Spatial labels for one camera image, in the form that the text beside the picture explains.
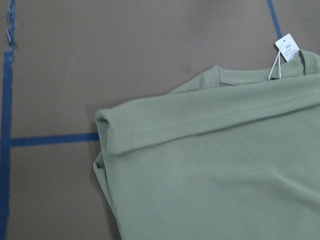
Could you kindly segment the green long sleeve shirt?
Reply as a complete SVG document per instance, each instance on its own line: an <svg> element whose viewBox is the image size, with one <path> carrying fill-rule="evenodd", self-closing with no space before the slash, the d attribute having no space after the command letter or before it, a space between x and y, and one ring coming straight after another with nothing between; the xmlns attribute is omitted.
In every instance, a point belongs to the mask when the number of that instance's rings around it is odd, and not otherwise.
<svg viewBox="0 0 320 240"><path fill-rule="evenodd" d="M317 240L320 57L215 66L96 113L93 169L123 240Z"/></svg>

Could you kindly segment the white paper hang tag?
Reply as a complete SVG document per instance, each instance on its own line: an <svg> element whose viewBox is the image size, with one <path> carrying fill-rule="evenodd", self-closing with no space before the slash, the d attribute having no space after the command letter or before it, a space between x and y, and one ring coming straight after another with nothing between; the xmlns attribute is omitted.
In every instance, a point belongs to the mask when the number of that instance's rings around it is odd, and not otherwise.
<svg viewBox="0 0 320 240"><path fill-rule="evenodd" d="M291 61L300 50L290 33L277 40L275 45L287 62Z"/></svg>

